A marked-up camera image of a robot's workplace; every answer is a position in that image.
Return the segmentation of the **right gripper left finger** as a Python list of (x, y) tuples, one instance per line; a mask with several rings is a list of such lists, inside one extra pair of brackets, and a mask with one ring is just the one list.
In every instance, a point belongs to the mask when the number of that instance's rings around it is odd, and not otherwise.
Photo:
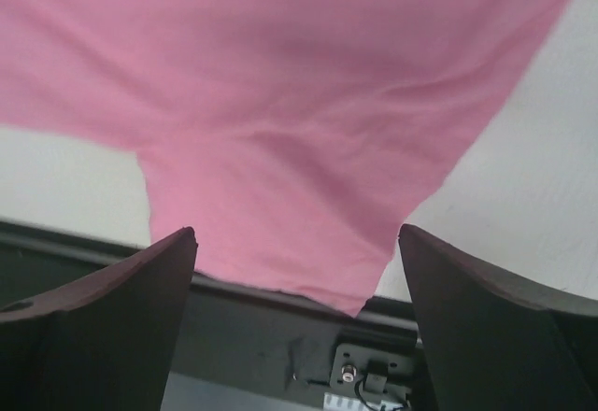
[(2, 409), (160, 409), (196, 252), (182, 228), (2, 308)]

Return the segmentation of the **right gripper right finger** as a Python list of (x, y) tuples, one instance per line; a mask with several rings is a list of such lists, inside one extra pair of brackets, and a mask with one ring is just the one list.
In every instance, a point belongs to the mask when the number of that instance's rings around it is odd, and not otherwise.
[(413, 225), (399, 247), (439, 409), (596, 409), (596, 301)]

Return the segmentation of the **pink t shirt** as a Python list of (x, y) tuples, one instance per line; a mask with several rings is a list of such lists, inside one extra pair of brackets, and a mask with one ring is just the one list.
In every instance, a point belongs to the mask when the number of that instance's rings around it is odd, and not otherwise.
[(1, 121), (135, 153), (154, 239), (349, 315), (570, 0), (1, 0)]

